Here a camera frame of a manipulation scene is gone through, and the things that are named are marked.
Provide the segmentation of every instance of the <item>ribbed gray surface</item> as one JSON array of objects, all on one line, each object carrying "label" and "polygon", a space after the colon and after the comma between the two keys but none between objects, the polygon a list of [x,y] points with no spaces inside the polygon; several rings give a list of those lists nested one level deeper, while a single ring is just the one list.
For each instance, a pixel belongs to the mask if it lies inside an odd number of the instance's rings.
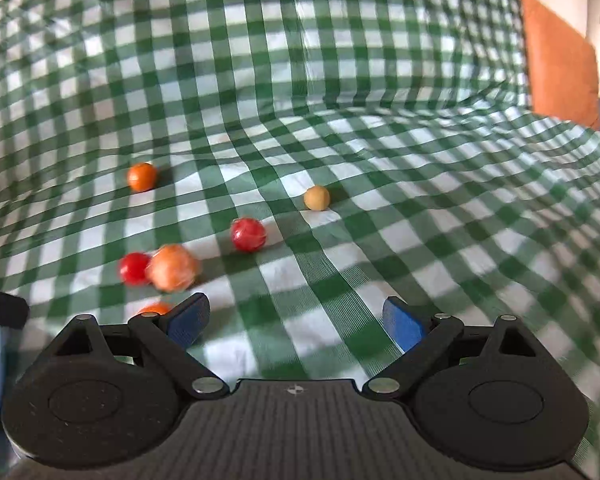
[{"label": "ribbed gray surface", "polygon": [[430,447],[397,404],[351,381],[240,383],[198,402],[160,446],[130,462],[68,472],[25,460],[8,480],[581,480],[567,465],[533,473],[465,466]]}]

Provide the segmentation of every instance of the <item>orange panel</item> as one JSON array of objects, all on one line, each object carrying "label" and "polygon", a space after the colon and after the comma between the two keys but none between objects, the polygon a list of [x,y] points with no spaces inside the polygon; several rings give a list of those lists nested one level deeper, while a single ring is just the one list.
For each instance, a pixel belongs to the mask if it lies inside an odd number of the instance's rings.
[{"label": "orange panel", "polygon": [[538,0],[522,0],[532,110],[600,129],[595,49]]}]

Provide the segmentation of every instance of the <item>orange ball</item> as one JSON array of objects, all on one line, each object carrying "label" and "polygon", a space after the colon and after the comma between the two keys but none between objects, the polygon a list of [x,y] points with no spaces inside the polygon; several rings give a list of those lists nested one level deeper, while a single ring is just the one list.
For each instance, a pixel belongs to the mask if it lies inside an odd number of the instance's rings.
[{"label": "orange ball", "polygon": [[143,312],[155,312],[156,314],[164,316],[170,311],[171,305],[169,303],[164,303],[163,301],[156,301],[155,303],[147,305],[144,308],[138,310],[138,314],[142,314]]},{"label": "orange ball", "polygon": [[180,292],[189,288],[199,271],[198,261],[184,247],[164,245],[151,258],[146,276],[163,292]]},{"label": "orange ball", "polygon": [[158,180],[158,170],[148,162],[133,165],[126,173],[126,181],[136,193],[148,191],[155,187]]}]

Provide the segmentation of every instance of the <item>blue gripper pad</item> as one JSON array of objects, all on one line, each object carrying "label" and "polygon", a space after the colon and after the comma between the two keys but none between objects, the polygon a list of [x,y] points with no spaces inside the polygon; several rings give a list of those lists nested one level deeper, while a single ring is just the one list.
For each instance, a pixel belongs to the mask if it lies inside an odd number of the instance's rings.
[{"label": "blue gripper pad", "polygon": [[382,326],[404,352],[411,350],[427,334],[406,308],[406,303],[395,296],[387,298],[382,306]]},{"label": "blue gripper pad", "polygon": [[178,346],[187,349],[202,334],[209,323],[210,315],[208,298],[202,293],[197,293],[163,316],[161,321],[165,326],[161,328]]}]

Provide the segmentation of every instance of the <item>round black joint cover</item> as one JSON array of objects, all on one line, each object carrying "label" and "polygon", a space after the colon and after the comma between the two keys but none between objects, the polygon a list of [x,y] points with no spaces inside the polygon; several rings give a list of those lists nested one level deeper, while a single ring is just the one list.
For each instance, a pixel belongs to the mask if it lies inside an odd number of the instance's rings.
[{"label": "round black joint cover", "polygon": [[179,413],[170,380],[88,356],[63,358],[19,381],[2,423],[27,456],[61,468],[128,460],[169,433]]},{"label": "round black joint cover", "polygon": [[567,375],[520,356],[438,372],[418,388],[412,407],[432,446],[495,471],[569,460],[588,424],[586,401]]}]

